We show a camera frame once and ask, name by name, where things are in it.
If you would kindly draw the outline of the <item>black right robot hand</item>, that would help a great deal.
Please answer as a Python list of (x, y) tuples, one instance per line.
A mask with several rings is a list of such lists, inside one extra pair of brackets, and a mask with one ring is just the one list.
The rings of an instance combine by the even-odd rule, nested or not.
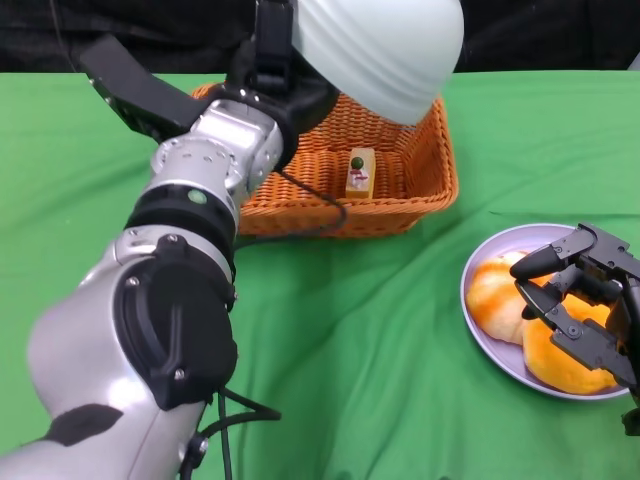
[[(519, 260), (510, 275), (526, 319), (540, 319), (552, 344), (591, 370), (608, 371), (639, 400), (639, 260), (627, 242), (580, 223)], [(569, 294), (609, 308), (606, 323), (575, 319), (562, 305)]]

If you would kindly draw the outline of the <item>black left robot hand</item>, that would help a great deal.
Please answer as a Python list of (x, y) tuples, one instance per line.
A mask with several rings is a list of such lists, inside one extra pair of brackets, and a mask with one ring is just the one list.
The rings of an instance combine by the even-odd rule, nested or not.
[(258, 1), (253, 36), (235, 54), (224, 90), (294, 136), (324, 121), (339, 92), (293, 46), (294, 6)]

